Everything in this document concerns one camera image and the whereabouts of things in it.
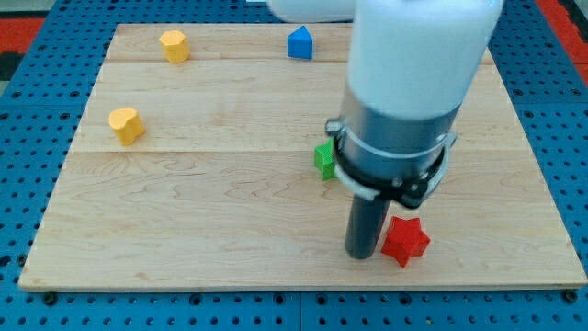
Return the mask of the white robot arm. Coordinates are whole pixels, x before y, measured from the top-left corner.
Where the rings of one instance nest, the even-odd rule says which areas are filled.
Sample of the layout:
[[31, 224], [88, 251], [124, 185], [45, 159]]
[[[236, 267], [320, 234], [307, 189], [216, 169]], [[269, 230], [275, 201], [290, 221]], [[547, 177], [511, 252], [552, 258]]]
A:
[[351, 21], [345, 93], [325, 132], [354, 195], [345, 250], [371, 257], [389, 205], [415, 209], [447, 172], [451, 130], [502, 0], [270, 0], [290, 23]]

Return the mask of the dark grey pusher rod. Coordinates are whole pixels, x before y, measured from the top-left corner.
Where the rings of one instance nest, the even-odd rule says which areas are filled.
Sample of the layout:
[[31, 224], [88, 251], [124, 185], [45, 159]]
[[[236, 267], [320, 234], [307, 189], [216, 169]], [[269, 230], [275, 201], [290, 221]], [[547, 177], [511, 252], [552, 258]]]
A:
[[355, 259], [373, 255], [390, 202], [354, 196], [345, 233], [345, 250]]

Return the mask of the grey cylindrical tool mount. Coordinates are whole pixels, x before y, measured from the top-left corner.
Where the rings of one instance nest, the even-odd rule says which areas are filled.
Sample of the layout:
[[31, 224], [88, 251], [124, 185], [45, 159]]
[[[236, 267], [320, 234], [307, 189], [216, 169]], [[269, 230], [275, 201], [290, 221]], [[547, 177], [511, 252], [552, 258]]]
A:
[[402, 117], [370, 106], [347, 87], [340, 116], [325, 123], [334, 139], [334, 172], [356, 202], [417, 209], [447, 172], [457, 113]]

